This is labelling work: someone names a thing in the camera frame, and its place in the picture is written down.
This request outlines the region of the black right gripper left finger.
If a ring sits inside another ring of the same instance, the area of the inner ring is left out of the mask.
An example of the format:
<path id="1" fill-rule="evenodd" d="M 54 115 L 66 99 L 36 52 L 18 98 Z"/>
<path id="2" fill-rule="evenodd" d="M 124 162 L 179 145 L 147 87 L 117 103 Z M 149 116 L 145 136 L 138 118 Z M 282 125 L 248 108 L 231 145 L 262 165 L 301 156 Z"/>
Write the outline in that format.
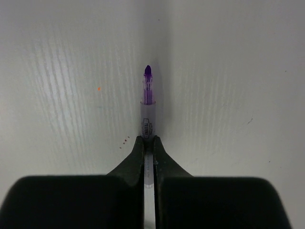
<path id="1" fill-rule="evenodd" d="M 28 176 L 0 209 L 3 229 L 142 229 L 144 142 L 106 175 Z"/>

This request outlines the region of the purple grey marker pen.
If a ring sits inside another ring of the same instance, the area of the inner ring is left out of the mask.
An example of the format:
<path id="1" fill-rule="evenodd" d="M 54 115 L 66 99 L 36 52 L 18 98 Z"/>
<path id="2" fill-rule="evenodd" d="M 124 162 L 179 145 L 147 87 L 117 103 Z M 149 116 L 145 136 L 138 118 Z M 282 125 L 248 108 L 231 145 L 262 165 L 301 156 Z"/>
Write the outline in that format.
<path id="1" fill-rule="evenodd" d="M 144 187 L 152 188 L 153 150 L 152 142 L 155 137 L 156 102 L 153 92 L 153 75 L 149 65 L 144 69 L 141 100 L 141 137 L 144 141 Z"/>

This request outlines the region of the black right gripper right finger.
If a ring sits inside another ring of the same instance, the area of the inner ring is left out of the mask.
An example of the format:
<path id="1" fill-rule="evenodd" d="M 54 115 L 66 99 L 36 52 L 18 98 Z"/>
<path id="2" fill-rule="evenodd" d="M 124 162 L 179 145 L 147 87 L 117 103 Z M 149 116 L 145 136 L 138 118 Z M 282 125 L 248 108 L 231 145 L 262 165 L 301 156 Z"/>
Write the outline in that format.
<path id="1" fill-rule="evenodd" d="M 158 229 L 289 229 L 276 189 L 259 177 L 194 177 L 153 141 Z"/>

